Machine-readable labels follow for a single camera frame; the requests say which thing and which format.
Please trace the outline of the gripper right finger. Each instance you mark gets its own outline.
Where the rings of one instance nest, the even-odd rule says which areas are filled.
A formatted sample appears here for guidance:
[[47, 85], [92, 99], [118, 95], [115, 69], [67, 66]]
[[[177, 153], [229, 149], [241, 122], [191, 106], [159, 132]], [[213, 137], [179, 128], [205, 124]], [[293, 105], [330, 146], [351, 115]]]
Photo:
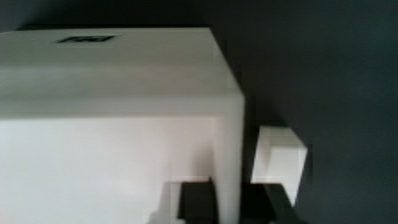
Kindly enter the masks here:
[[296, 215], [278, 183], [241, 186], [239, 224], [309, 224]]

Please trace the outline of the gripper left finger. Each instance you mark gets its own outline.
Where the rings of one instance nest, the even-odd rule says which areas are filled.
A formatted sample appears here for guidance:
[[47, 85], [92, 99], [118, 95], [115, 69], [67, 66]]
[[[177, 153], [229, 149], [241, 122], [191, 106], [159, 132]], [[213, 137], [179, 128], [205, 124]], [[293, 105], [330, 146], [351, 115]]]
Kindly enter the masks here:
[[184, 224], [218, 224], [211, 182], [184, 182], [179, 190], [177, 218]]

